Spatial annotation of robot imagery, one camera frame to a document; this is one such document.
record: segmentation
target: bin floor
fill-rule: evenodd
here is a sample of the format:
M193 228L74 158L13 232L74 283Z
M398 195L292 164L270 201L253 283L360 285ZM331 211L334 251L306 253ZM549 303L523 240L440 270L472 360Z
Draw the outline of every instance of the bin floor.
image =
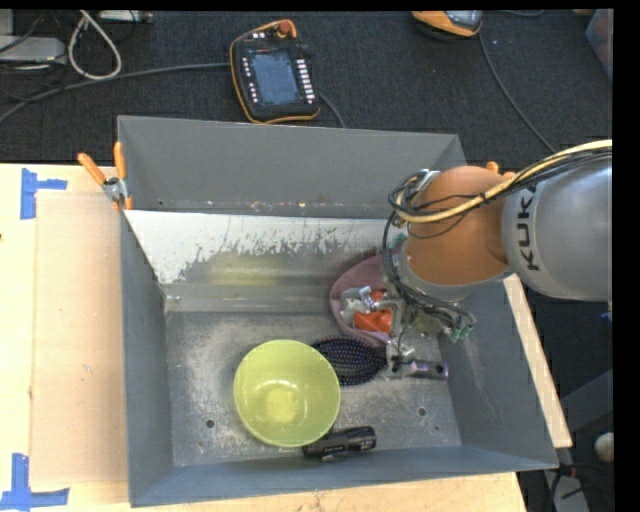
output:
M242 425L233 403L233 377L244 355L271 339L313 343L339 334L322 314L171 312L167 316L168 376L176 466L301 457L299 448L268 446ZM437 342L404 341L416 357L441 359ZM461 445L448 385L396 379L383 370L365 384L342 387L336 429L370 425L376 450Z

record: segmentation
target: gray bin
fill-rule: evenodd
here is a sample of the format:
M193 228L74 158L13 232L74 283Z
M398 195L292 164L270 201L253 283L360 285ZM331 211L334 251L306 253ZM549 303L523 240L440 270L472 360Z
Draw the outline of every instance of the gray bin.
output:
M558 465L500 282L465 299L470 338L406 340L448 381L342 388L336 428L374 427L370 452L307 459L235 412L251 348L340 333L331 285L379 250L394 185L465 163L457 136L123 116L118 137L136 208L120 229L133 506Z

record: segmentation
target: yellow-green plastic bowl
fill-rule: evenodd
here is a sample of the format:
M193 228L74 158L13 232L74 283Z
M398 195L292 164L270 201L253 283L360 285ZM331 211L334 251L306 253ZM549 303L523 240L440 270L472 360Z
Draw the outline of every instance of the yellow-green plastic bowl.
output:
M233 397L244 426L273 446L304 446L333 426L340 383L327 359L295 340L258 345L242 360Z

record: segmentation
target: cardboard surface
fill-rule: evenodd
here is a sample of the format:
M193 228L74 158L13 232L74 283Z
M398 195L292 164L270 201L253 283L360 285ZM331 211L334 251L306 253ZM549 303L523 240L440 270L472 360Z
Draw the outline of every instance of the cardboard surface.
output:
M34 491L71 487L69 505L52 510L129 510L118 216L81 167L27 165L39 178L66 179L69 186L66 191L39 191L36 219L20 221L22 167L0 166L0 320L5 326L0 337L0 407L6 418L0 435L0 488L10 487L10 454L18 451L30 456ZM527 332L522 335L526 357L554 444L569 446L571 438L521 286L519 281L510 286L511 305L520 310L516 320L521 335ZM526 510L511 473L161 509L212 507Z

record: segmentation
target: white cable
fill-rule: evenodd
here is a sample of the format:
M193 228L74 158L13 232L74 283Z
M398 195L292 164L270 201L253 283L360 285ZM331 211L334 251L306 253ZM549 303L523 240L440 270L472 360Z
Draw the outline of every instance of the white cable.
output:
M75 69L83 77L88 78L90 80L103 80L105 78L113 78L113 77L115 77L122 70L122 58L120 57L120 52L116 48L116 45L111 40L111 38L109 38L109 36L106 34L106 32L91 17L91 15L87 11L83 11L82 9L80 9L80 12L82 13L82 19L76 25L76 28L73 31L73 34L71 35L71 39L69 40L69 45L67 46L67 50L68 50L68 54L69 54L68 55L69 56L69 62L71 63L71 66L73 67L73 69ZM87 30L89 28L89 24L93 25L93 28L95 28L96 31L98 32L98 34L100 34L102 36L102 38L106 41L106 43L109 45L109 47L113 51L113 54L116 57L116 67L108 75L92 75L91 73L86 72L84 69L82 69L77 64L75 58L73 57L73 50L74 50L74 48L76 46L76 42L78 40L78 35L80 34L81 31Z

